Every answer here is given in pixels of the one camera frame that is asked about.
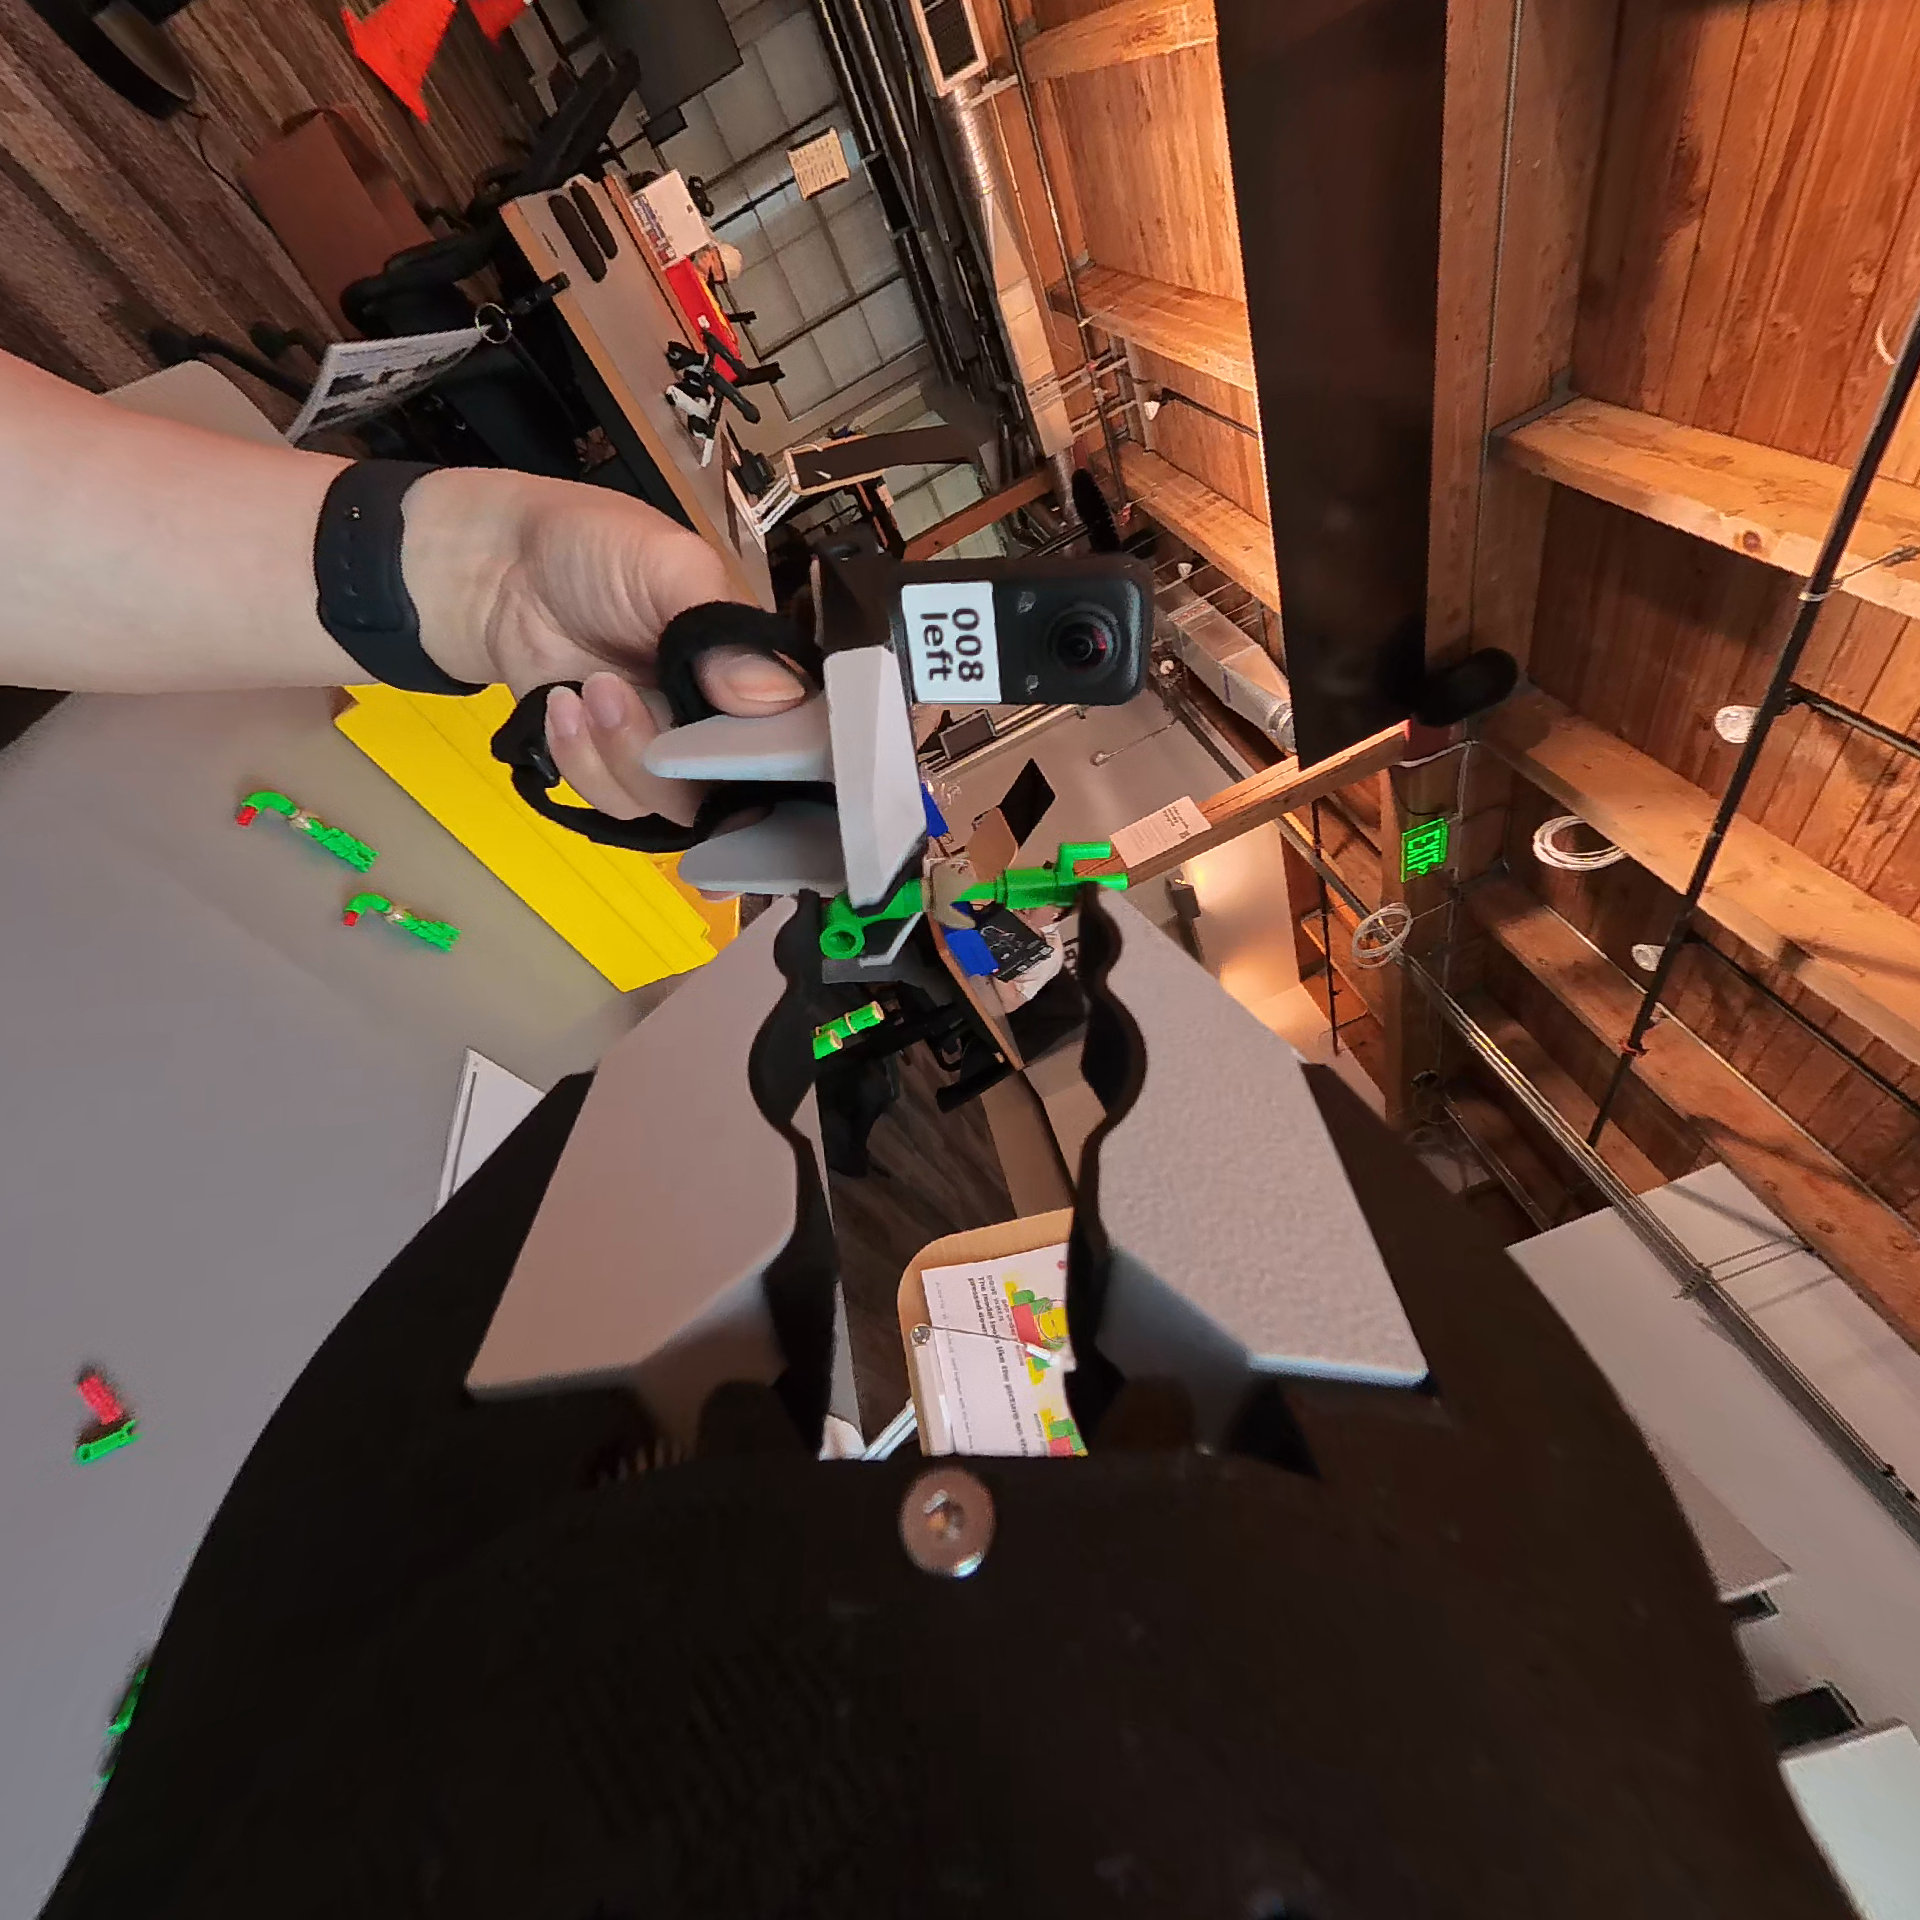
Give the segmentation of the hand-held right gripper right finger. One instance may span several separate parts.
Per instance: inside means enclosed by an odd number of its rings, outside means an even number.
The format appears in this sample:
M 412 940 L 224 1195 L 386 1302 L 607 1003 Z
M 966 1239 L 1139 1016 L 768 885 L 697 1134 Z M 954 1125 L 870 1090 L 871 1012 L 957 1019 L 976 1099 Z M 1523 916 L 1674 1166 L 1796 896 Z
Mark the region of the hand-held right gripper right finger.
M 1078 902 L 1085 1082 L 1068 1408 L 1161 1381 L 1232 1439 L 1282 1380 L 1421 1390 L 1428 1360 L 1298 1052 L 1128 898 Z

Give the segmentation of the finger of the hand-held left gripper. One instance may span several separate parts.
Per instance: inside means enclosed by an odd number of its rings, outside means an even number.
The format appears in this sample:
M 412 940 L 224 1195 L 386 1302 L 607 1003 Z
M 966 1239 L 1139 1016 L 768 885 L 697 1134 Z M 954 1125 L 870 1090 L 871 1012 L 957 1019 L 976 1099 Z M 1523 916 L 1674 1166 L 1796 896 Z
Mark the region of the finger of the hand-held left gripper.
M 897 654 L 861 645 L 826 658 L 827 752 L 847 896 L 877 910 L 921 871 L 924 792 Z

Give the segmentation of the green lego vine assembly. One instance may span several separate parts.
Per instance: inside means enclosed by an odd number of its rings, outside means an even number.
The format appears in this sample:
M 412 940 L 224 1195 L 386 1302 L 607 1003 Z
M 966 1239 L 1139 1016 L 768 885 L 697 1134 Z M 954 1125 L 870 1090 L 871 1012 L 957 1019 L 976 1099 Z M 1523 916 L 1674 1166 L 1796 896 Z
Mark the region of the green lego vine assembly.
M 830 898 L 822 910 L 820 951 L 830 963 L 877 954 L 877 928 L 890 923 L 931 922 L 945 928 L 954 959 L 972 978 L 999 968 L 985 940 L 981 912 L 1075 909 L 1085 888 L 1125 889 L 1122 870 L 1108 871 L 1116 859 L 1111 843 L 1063 843 L 1043 866 L 1007 866 L 994 879 L 971 879 L 959 859 L 927 862 L 906 878 L 890 898 L 858 909 L 849 896 Z

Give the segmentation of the person's left hand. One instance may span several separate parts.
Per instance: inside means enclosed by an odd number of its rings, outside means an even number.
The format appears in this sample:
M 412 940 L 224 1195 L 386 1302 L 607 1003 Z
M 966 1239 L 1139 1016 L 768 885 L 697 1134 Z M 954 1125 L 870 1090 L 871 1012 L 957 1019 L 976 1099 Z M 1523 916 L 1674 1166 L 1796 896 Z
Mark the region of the person's left hand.
M 434 664 L 464 683 L 576 683 L 547 699 L 565 784 L 602 815 L 688 825 L 703 787 L 661 778 L 668 621 L 741 599 L 724 557 L 654 506 L 519 470 L 446 469 L 403 496 L 400 572 Z

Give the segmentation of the wooden stick with label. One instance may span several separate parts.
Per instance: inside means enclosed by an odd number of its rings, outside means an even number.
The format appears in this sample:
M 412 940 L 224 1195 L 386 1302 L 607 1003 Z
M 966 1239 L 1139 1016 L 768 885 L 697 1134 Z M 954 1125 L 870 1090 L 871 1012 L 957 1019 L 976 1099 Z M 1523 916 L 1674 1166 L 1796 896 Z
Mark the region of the wooden stick with label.
M 1311 805 L 1345 784 L 1355 784 L 1403 762 L 1415 731 L 1415 721 L 1406 720 L 1398 727 L 1370 734 L 1311 765 L 1301 765 L 1297 759 L 1284 759 L 1197 803 L 1204 828 L 1187 832 L 1172 849 L 1155 850 L 1139 863 L 1113 857 L 1098 866 L 1098 875 L 1122 875 L 1131 885 L 1161 878 L 1182 862 L 1227 847 L 1269 823 L 1279 823 L 1287 813 Z

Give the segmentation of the yellow sheet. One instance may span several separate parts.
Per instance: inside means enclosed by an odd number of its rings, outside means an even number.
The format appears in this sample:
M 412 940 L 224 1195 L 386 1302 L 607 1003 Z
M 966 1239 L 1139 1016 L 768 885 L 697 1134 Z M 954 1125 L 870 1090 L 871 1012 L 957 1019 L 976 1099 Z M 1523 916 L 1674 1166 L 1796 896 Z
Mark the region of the yellow sheet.
M 596 847 L 522 805 L 492 756 L 513 711 L 501 686 L 468 699 L 362 686 L 333 727 L 614 989 L 707 966 L 741 909 L 699 898 L 679 857 Z

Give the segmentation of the black steel column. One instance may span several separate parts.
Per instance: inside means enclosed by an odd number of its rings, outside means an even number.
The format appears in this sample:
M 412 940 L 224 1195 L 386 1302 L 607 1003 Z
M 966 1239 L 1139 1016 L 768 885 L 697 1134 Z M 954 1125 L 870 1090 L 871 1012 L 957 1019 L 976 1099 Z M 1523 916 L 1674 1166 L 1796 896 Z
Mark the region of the black steel column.
M 1304 762 L 1451 727 L 1518 663 L 1428 660 L 1447 6 L 1219 3 L 1284 674 Z

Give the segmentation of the wooden desk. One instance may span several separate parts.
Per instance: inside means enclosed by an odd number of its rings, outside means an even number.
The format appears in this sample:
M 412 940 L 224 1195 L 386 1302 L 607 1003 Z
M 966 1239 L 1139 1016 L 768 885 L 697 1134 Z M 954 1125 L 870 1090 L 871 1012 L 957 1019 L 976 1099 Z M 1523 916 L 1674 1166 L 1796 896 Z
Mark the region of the wooden desk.
M 672 513 L 720 550 L 733 594 L 774 608 L 764 550 L 733 510 L 726 445 L 688 434 L 668 398 L 666 348 L 688 333 L 615 182 L 576 178 L 510 200 L 500 215 L 532 273 L 567 279 L 554 310 L 573 361 L 592 370 L 588 398 L 607 439 L 624 454 L 644 449 Z

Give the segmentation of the black wristband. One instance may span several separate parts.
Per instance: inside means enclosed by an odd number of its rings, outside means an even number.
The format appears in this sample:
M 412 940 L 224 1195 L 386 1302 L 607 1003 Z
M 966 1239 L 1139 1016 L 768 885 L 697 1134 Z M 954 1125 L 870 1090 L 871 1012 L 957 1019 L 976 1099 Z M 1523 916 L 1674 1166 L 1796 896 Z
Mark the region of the black wristband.
M 366 457 L 340 469 L 318 506 L 312 572 L 318 624 L 367 683 L 419 695 L 475 695 L 421 645 L 403 577 L 403 501 L 434 464 Z

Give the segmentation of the white air vent grille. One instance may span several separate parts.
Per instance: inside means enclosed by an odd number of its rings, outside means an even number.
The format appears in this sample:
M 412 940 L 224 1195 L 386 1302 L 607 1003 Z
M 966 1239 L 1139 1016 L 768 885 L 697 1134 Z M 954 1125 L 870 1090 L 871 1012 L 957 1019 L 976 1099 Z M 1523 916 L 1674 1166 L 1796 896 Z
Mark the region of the white air vent grille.
M 908 3 L 921 37 L 924 65 L 934 95 L 945 99 L 988 73 L 988 52 L 977 34 L 972 3 Z

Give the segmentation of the printed leaflet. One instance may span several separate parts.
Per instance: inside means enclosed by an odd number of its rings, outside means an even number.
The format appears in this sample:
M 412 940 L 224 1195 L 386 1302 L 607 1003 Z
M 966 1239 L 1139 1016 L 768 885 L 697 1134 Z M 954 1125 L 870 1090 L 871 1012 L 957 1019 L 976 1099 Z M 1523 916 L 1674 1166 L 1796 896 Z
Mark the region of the printed leaflet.
M 312 434 L 347 432 L 389 414 L 455 370 L 481 341 L 485 337 L 468 324 L 451 330 L 331 343 L 284 439 L 306 445 Z

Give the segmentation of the black office chair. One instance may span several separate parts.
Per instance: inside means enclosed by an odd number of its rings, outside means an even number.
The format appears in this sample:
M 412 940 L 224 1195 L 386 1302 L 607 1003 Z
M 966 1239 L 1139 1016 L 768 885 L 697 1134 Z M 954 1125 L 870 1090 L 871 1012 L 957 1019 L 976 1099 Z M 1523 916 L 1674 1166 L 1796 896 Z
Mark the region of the black office chair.
M 464 284 L 490 273 L 510 235 L 500 220 L 398 251 L 378 273 L 349 282 L 340 306 L 358 339 L 464 330 L 486 343 L 513 341 L 513 317 L 497 301 L 474 301 Z

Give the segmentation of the black pole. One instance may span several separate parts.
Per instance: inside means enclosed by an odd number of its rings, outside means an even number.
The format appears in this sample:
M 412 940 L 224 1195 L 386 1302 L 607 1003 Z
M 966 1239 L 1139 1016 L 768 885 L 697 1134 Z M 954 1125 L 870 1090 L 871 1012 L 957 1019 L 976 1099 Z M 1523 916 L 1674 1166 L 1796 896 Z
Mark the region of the black pole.
M 1601 1099 L 1597 1104 L 1597 1117 L 1589 1122 L 1586 1147 L 1591 1148 L 1599 1147 L 1601 1134 L 1609 1125 L 1613 1107 L 1618 1104 L 1619 1091 L 1624 1090 L 1635 1063 L 1645 1052 L 1645 1034 L 1652 1032 L 1655 1015 L 1664 1008 L 1664 991 L 1668 982 L 1668 973 L 1674 969 L 1680 950 L 1692 941 L 1696 912 L 1702 906 L 1708 883 L 1715 875 L 1724 841 L 1738 818 L 1738 808 L 1758 770 L 1758 762 L 1762 759 L 1765 740 L 1772 731 L 1777 717 L 1789 711 L 1791 703 L 1804 703 L 1812 699 L 1812 693 L 1806 693 L 1798 686 L 1796 669 L 1806 654 L 1806 647 L 1812 642 L 1812 630 L 1818 621 L 1821 608 L 1828 606 L 1828 599 L 1831 597 L 1837 586 L 1851 585 L 1855 577 L 1866 577 L 1877 570 L 1890 570 L 1895 563 L 1909 563 L 1917 557 L 1914 539 L 1886 546 L 1882 553 L 1874 553 L 1872 558 L 1859 561 L 1859 563 L 1851 563 L 1846 557 L 1851 550 L 1851 539 L 1861 526 L 1872 491 L 1882 478 L 1883 454 L 1891 447 L 1895 430 L 1901 423 L 1906 401 L 1914 392 L 1914 377 L 1917 377 L 1917 320 L 1912 317 L 1906 324 L 1900 356 L 1895 360 L 1886 374 L 1886 385 L 1883 385 L 1878 409 L 1872 420 L 1872 426 L 1866 432 L 1866 439 L 1861 445 L 1859 460 L 1851 469 L 1851 475 L 1846 478 L 1839 489 L 1837 510 L 1828 526 L 1824 539 L 1818 541 L 1812 575 L 1796 597 L 1796 615 L 1789 627 L 1789 637 L 1782 638 L 1782 647 L 1774 654 L 1772 669 L 1762 690 L 1762 702 L 1758 703 L 1754 721 L 1749 724 L 1747 740 L 1741 743 L 1741 752 L 1734 765 L 1734 774 L 1718 800 L 1711 828 L 1701 841 L 1701 854 L 1692 862 L 1692 875 L 1688 878 L 1688 885 L 1680 893 L 1676 910 L 1664 937 L 1664 944 L 1658 946 L 1654 973 L 1645 981 L 1641 1003 L 1632 1015 L 1632 1024 L 1624 1034 L 1624 1042 L 1619 1046 L 1618 1060 L 1613 1063 L 1613 1077 L 1606 1079 Z

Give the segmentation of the orange traffic cone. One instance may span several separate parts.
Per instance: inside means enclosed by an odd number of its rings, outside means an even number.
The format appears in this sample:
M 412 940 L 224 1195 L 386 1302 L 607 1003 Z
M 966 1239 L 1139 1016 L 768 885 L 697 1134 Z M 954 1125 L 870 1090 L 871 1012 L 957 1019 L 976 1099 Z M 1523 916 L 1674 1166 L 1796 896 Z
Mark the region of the orange traffic cone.
M 408 112 L 430 122 L 425 82 L 446 44 L 457 3 L 378 3 L 371 12 L 340 9 L 355 60 Z

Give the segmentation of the metal air duct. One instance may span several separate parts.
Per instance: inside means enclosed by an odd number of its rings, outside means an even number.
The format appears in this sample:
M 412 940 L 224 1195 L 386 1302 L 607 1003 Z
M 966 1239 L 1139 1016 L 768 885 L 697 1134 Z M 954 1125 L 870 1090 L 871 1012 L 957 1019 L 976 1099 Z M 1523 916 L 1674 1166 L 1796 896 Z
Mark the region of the metal air duct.
M 1068 295 L 1065 213 L 1040 119 L 1002 62 L 945 92 L 937 108 L 1040 464 L 1068 470 L 1098 432 L 1098 374 Z

